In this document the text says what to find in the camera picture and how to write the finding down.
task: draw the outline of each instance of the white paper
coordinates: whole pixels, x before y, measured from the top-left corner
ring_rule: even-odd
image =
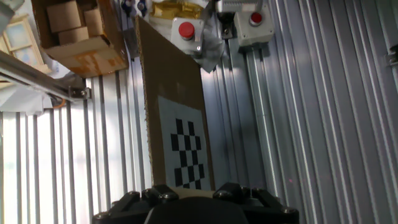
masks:
[[[210,176],[208,169],[208,158],[207,158],[207,148],[206,148],[206,138],[205,130],[203,127],[202,113],[200,110],[190,108],[185,105],[167,100],[161,96],[159,99],[159,113],[160,113],[160,123],[162,126],[162,139],[163,139],[163,150],[164,150],[164,160],[165,160],[165,171],[166,171],[166,184],[168,186],[176,187],[175,183],[175,173],[174,170],[181,168],[180,161],[180,151],[172,150],[172,140],[171,134],[177,134],[176,119],[181,119],[183,124],[183,135],[178,135],[179,143],[183,142],[185,136],[194,139],[196,136],[200,138],[201,150],[196,150],[198,156],[198,163],[203,164],[205,171],[205,178],[200,179],[202,190],[211,190],[210,188]],[[195,136],[189,135],[188,121],[194,124]],[[187,164],[188,166],[193,165],[192,151],[195,150],[195,142],[191,140],[191,151],[187,152]],[[198,166],[193,166],[195,173],[195,180],[199,178]],[[187,170],[183,170],[183,179],[188,179]],[[190,188],[195,189],[195,183],[190,183]]]

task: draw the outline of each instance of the screw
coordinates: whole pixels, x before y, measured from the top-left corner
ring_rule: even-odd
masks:
[[[142,11],[142,10],[145,9],[145,4],[142,3],[142,2],[139,2],[139,3],[137,4],[137,8],[138,8],[138,10]]]
[[[232,194],[226,190],[220,190],[219,192],[217,192],[215,197],[220,198],[220,199],[225,199],[225,198],[232,197]]]
[[[260,189],[260,188],[258,188],[258,187],[253,188],[253,190],[256,191],[256,192],[262,192],[262,191],[264,191],[264,189]]]
[[[114,205],[116,205],[118,202],[119,202],[119,201],[114,201],[114,202],[112,202],[112,203],[111,203],[111,208],[113,208]]]
[[[108,218],[110,216],[111,216],[111,214],[109,212],[100,212],[100,213],[95,215],[95,218],[96,219],[105,219],[105,218]]]
[[[294,213],[295,211],[296,211],[295,208],[282,207],[282,212],[283,212],[283,213]]]
[[[177,198],[177,197],[178,197],[178,195],[174,192],[166,192],[159,196],[160,199],[171,199],[171,198]]]

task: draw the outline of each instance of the metal bracket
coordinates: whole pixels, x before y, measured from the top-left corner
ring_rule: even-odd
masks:
[[[91,99],[91,89],[90,88],[74,88],[69,87],[69,97],[74,99],[87,100]]]
[[[390,48],[391,54],[386,55],[386,62],[388,66],[397,66],[398,65],[398,45],[395,45]]]

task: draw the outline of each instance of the brown cardboard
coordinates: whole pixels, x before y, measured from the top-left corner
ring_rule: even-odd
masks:
[[[148,145],[154,184],[166,184],[158,104],[158,97],[162,96],[170,101],[201,111],[210,185],[214,189],[213,166],[199,65],[140,17],[136,17],[136,32],[144,81]]]
[[[60,45],[58,35],[50,30],[46,8],[65,2],[65,0],[32,0],[40,46],[43,51],[83,78],[128,68],[123,35],[118,29],[117,15],[109,0],[98,0],[98,3],[95,0],[77,0],[79,5],[98,7],[104,32],[88,40]]]
[[[76,1],[69,1],[47,7],[47,14],[53,33],[84,26],[83,14]]]
[[[99,9],[85,11],[85,21],[90,37],[96,37],[103,34],[103,23]]]
[[[87,27],[81,27],[77,29],[62,31],[58,34],[60,39],[60,45],[72,44],[82,40],[88,39]]]

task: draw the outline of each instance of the cardboard box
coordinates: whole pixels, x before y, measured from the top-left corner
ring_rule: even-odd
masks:
[[[47,7],[50,27],[53,33],[85,25],[83,13],[76,1],[69,1]]]
[[[113,73],[128,68],[126,48],[118,24],[115,7],[109,0],[77,0],[78,4],[91,3],[101,12],[103,35],[73,44],[60,45],[58,35],[51,33],[46,8],[63,0],[32,0],[40,46],[54,60],[83,78]]]
[[[200,67],[141,17],[135,28],[153,183],[214,190]]]
[[[96,37],[103,34],[101,13],[99,9],[85,11],[85,21],[90,37]]]
[[[88,39],[87,27],[81,27],[77,29],[67,30],[58,34],[60,39],[60,45],[72,44],[82,40]]]

